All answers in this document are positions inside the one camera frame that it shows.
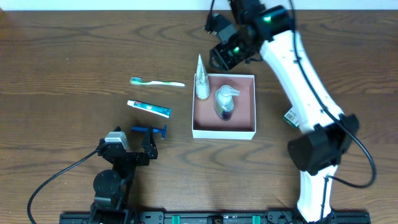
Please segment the clear pump soap bottle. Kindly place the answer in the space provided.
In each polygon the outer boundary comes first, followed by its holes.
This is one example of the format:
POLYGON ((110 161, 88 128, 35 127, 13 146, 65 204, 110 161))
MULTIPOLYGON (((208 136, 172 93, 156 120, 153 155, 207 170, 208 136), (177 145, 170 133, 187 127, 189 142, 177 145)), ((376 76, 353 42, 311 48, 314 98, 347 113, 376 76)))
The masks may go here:
POLYGON ((215 92, 215 111, 223 120, 228 121, 232 117, 234 110, 234 96, 239 96, 240 91, 235 90, 229 85, 223 85, 215 92))

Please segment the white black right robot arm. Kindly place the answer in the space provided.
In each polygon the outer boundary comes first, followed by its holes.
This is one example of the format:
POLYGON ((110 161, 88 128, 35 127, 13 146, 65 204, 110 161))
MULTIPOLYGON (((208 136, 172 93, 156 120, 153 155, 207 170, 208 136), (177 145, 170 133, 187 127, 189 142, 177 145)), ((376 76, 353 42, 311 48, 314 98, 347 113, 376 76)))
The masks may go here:
POLYGON ((295 13, 259 1, 231 1, 234 21, 209 13, 205 30, 219 43, 210 50, 210 65, 224 77, 240 62, 259 54, 282 85, 302 135, 288 143, 300 171, 300 197, 295 220, 302 223, 366 223, 363 213, 330 207, 331 185, 342 155, 356 140, 359 122, 333 101, 302 45, 295 13))

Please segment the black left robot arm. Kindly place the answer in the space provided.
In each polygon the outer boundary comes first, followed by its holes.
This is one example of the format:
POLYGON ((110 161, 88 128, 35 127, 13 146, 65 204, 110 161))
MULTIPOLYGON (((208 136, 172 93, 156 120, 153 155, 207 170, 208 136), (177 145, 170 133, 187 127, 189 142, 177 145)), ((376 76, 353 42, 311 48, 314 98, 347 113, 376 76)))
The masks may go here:
POLYGON ((90 208, 89 224, 139 223, 136 211, 128 205, 129 193, 138 166, 148 166, 158 151, 153 130, 147 129, 141 142, 142 152, 129 152, 127 137, 120 127, 99 140, 96 152, 113 165, 94 179, 94 202, 90 208))

